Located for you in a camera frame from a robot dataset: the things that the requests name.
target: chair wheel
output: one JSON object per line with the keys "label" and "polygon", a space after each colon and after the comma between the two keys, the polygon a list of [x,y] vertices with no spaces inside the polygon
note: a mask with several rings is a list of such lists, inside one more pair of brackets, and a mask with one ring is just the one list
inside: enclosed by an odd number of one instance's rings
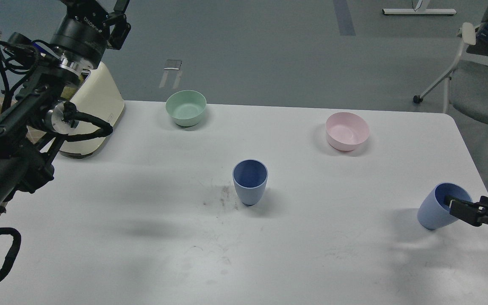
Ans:
{"label": "chair wheel", "polygon": [[423,99],[419,95],[414,95],[414,103],[421,104],[421,102],[423,102]]}

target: light blue cup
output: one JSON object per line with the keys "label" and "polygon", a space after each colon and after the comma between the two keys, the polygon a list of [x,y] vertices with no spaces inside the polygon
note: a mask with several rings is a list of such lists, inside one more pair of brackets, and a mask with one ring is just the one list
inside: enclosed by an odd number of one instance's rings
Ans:
{"label": "light blue cup", "polygon": [[444,204],[446,195],[472,201],[468,192],[460,186],[453,183],[440,183],[424,199],[417,212],[417,219],[423,227],[429,230],[436,230],[458,220],[457,217],[449,214],[449,206]]}
{"label": "light blue cup", "polygon": [[257,160],[244,160],[233,169],[233,182],[240,201],[247,206],[259,202],[267,186],[269,172],[267,167]]}

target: chair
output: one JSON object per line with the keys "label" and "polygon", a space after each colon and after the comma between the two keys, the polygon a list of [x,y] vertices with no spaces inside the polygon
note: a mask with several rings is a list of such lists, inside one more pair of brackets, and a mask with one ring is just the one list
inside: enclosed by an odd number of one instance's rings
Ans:
{"label": "chair", "polygon": [[422,94],[414,96],[414,103],[423,102],[423,98],[443,81],[442,112],[444,114],[447,113],[451,104],[462,114],[488,124],[488,66],[461,59],[463,52],[488,56],[487,25],[488,7],[479,26],[474,27],[471,23],[463,23],[457,33],[457,36],[461,37],[461,42],[455,60]]}

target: cup rim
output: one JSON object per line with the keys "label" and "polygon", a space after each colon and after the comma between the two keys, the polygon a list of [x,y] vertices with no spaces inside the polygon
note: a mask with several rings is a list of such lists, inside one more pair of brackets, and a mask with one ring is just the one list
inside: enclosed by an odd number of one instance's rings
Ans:
{"label": "cup rim", "polygon": [[[265,171],[267,172],[267,175],[265,176],[265,180],[258,186],[254,186],[254,187],[245,187],[243,185],[241,185],[240,183],[238,183],[238,181],[236,181],[235,179],[235,169],[238,165],[240,165],[242,162],[246,162],[246,161],[255,161],[255,162],[258,162],[259,164],[261,164],[263,166],[263,168],[265,168]],[[239,187],[242,187],[243,189],[257,189],[258,187],[261,187],[262,185],[264,185],[267,180],[269,179],[269,169],[267,168],[267,166],[259,161],[259,160],[256,160],[256,159],[245,159],[245,160],[242,160],[240,162],[238,162],[234,167],[233,167],[233,181],[239,186]]]}
{"label": "cup rim", "polygon": [[450,210],[449,206],[446,206],[443,202],[440,202],[438,200],[438,187],[440,187],[442,185],[452,185],[452,186],[457,187],[458,189],[460,189],[469,198],[469,201],[472,201],[472,196],[470,195],[470,193],[468,193],[468,191],[464,187],[461,187],[460,185],[455,184],[453,182],[440,182],[433,189],[433,191],[434,191],[434,200],[438,203],[438,205],[440,205],[440,207],[442,207],[448,213],[449,213],[449,210]]}

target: bowl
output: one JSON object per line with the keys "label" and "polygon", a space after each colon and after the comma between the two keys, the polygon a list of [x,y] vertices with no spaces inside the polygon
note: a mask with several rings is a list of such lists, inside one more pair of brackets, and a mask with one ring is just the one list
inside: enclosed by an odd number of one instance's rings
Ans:
{"label": "bowl", "polygon": [[207,99],[193,90],[184,90],[171,95],[165,103],[165,110],[172,120],[182,126],[198,124],[205,116]]}
{"label": "bowl", "polygon": [[337,112],[327,119],[327,142],[341,151],[351,151],[359,147],[370,135],[368,124],[351,112]]}

